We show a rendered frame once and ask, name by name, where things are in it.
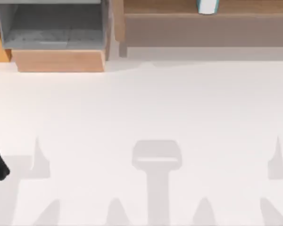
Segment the grey pierced open drawer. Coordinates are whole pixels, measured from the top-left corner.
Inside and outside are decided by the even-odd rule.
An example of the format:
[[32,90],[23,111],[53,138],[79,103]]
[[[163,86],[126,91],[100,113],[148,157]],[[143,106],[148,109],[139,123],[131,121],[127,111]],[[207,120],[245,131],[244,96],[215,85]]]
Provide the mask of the grey pierced open drawer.
[[0,35],[15,58],[29,51],[103,51],[110,0],[0,0]]

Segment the pale wooden drawer front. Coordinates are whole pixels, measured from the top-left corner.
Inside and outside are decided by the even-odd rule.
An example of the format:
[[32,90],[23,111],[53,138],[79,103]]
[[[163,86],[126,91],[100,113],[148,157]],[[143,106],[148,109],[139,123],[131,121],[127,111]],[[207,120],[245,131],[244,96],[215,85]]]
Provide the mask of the pale wooden drawer front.
[[12,50],[19,72],[103,72],[105,50]]

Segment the wooden open shelf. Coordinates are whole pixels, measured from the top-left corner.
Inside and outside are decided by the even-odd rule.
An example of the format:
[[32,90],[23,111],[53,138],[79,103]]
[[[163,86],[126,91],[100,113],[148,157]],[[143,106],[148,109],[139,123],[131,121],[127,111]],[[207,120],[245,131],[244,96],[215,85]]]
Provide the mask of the wooden open shelf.
[[196,0],[111,0],[119,55],[129,47],[282,48],[283,0],[219,0],[212,15]]

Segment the white and teal book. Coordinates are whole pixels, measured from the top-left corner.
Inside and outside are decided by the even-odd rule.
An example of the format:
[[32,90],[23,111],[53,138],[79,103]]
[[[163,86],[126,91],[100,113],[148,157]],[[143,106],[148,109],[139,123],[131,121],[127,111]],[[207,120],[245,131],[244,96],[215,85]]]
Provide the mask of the white and teal book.
[[198,13],[212,15],[218,10],[219,0],[196,0]]

